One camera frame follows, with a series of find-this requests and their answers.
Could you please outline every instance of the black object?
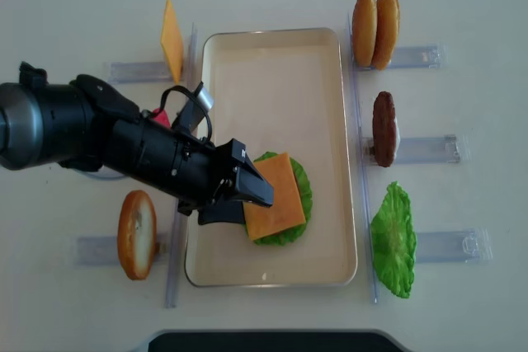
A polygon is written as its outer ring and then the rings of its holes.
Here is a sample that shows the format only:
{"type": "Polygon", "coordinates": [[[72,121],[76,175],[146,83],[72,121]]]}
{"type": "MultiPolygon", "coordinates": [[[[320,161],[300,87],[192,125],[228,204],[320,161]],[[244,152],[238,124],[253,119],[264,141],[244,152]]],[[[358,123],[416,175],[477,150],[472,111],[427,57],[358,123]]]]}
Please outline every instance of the black object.
{"type": "Polygon", "coordinates": [[[186,332],[166,333],[148,345],[148,352],[194,350],[252,352],[402,352],[391,340],[366,332],[186,332]]]}
{"type": "Polygon", "coordinates": [[[244,223],[243,200],[273,204],[273,188],[249,160],[245,145],[232,139],[216,147],[210,141],[212,100],[208,106],[202,83],[195,93],[181,86],[163,93],[161,110],[170,92],[190,99],[169,129],[98,78],[81,74],[69,85],[48,84],[46,78],[45,70],[22,63],[19,83],[0,86],[2,166],[19,170],[58,162],[97,171],[105,165],[174,195],[185,215],[204,210],[203,224],[244,223]],[[200,140],[190,128],[204,117],[208,135],[200,140]],[[208,210],[219,201],[238,206],[229,212],[238,218],[222,214],[221,207],[208,210]]]}

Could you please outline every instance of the sesame-free bun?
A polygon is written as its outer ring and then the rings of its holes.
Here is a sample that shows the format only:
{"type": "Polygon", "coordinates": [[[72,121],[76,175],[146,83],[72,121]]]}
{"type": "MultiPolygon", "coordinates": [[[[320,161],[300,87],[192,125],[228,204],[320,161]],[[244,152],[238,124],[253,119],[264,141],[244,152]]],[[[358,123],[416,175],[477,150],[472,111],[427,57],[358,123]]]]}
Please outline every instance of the sesame-free bun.
{"type": "Polygon", "coordinates": [[[352,16],[352,48],[354,59],[360,66],[370,66],[374,54],[377,25],[376,0],[357,0],[352,16]]]}
{"type": "Polygon", "coordinates": [[[378,0],[378,30],[372,65],[385,69],[393,55],[394,46],[399,33],[399,3],[398,0],[378,0]]]}
{"type": "Polygon", "coordinates": [[[147,278],[156,247],[156,212],[147,193],[131,191],[123,202],[117,231],[117,255],[132,280],[147,278]]]}

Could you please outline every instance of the food item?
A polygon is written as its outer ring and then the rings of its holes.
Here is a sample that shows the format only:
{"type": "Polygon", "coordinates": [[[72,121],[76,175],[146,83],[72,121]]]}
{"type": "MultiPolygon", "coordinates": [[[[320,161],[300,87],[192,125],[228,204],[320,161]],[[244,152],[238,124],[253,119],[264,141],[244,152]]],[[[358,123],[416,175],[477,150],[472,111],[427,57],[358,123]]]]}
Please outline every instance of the food item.
{"type": "Polygon", "coordinates": [[[156,249],[156,212],[149,195],[131,191],[123,202],[117,231],[117,255],[132,280],[149,275],[156,249]]]}
{"type": "Polygon", "coordinates": [[[306,173],[288,153],[266,153],[254,165],[273,186],[274,203],[271,208],[244,203],[247,234],[258,244],[294,241],[304,232],[312,208],[306,173]]]}
{"type": "Polygon", "coordinates": [[[378,0],[378,30],[372,65],[376,69],[385,69],[393,55],[394,46],[399,33],[399,3],[398,0],[378,0]]]}
{"type": "Polygon", "coordinates": [[[390,167],[396,158],[399,145],[399,130],[393,96],[382,91],[374,102],[372,117],[374,135],[374,157],[378,165],[390,167]]]}
{"type": "Polygon", "coordinates": [[[370,224],[370,235],[379,281],[396,296],[409,298],[417,239],[411,200],[397,181],[387,187],[387,195],[370,224]]]}
{"type": "Polygon", "coordinates": [[[178,84],[182,75],[183,40],[171,0],[167,0],[163,13],[161,44],[172,80],[178,84]]]}
{"type": "Polygon", "coordinates": [[[357,0],[352,16],[352,48],[354,59],[360,66],[370,66],[377,28],[376,0],[357,0]]]}

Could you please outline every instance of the black cable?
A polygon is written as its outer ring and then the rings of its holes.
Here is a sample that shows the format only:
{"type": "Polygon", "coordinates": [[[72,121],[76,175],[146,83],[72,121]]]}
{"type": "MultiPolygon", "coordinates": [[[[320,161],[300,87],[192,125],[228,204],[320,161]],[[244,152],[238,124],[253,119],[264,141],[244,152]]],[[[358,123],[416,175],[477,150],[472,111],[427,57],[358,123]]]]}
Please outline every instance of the black cable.
{"type": "Polygon", "coordinates": [[[183,86],[174,86],[174,87],[171,87],[171,88],[168,88],[167,90],[165,90],[163,92],[163,94],[162,94],[162,100],[161,100],[161,103],[159,104],[158,111],[157,112],[151,112],[149,117],[150,118],[156,117],[162,111],[165,110],[165,105],[167,104],[168,94],[170,94],[173,91],[180,92],[181,94],[185,95],[187,98],[189,98],[189,100],[191,100],[195,105],[197,105],[198,108],[201,110],[201,112],[204,114],[205,120],[207,121],[207,139],[202,144],[206,144],[206,143],[210,142],[211,137],[213,136],[213,125],[211,124],[211,118],[209,117],[209,114],[207,113],[207,110],[200,103],[200,101],[198,101],[196,99],[196,97],[194,95],[192,95],[192,92],[190,92],[189,90],[187,90],[183,86]]]}

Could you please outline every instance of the tray rim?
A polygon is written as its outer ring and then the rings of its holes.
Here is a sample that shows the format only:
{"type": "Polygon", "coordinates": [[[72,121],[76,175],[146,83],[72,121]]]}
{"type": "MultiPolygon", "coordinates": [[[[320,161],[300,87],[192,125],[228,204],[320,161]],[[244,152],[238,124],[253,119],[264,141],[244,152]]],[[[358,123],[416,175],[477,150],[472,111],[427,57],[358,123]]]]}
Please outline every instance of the tray rim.
{"type": "Polygon", "coordinates": [[[337,57],[339,59],[339,72],[340,72],[340,84],[341,84],[341,98],[342,98],[342,106],[343,106],[343,117],[344,117],[344,129],[345,129],[345,148],[346,148],[346,169],[348,171],[348,185],[350,189],[350,198],[351,198],[351,239],[353,241],[353,252],[355,252],[356,256],[356,264],[353,267],[353,270],[351,272],[351,275],[344,279],[342,282],[327,282],[327,283],[288,283],[288,284],[198,284],[197,282],[193,281],[191,277],[189,276],[189,273],[187,271],[187,255],[189,253],[189,227],[188,223],[185,224],[185,234],[186,234],[186,240],[185,240],[185,253],[183,257],[183,272],[187,278],[187,281],[196,288],[243,288],[243,289],[253,289],[253,288],[260,288],[260,289],[278,289],[278,288],[335,288],[335,287],[344,287],[347,286],[355,277],[357,274],[357,267],[358,267],[358,256],[357,256],[357,237],[356,237],[356,220],[354,216],[354,199],[352,194],[352,179],[351,179],[351,164],[350,164],[350,148],[349,148],[349,132],[348,132],[348,125],[347,125],[347,104],[345,102],[345,84],[343,81],[343,66],[342,66],[342,50],[341,50],[341,42],[339,41],[339,36],[337,35],[336,31],[332,28],[328,27],[313,27],[313,28],[293,28],[293,29],[280,29],[280,30],[270,30],[270,31],[238,31],[238,32],[219,32],[214,33],[213,35],[209,36],[207,40],[204,42],[204,45],[202,46],[202,52],[201,52],[201,76],[204,72],[204,53],[205,53],[205,47],[209,43],[211,39],[213,39],[216,36],[222,36],[222,35],[261,35],[261,34],[272,34],[272,33],[283,33],[283,32],[301,32],[301,31],[327,31],[329,32],[336,40],[337,42],[337,57]]]}

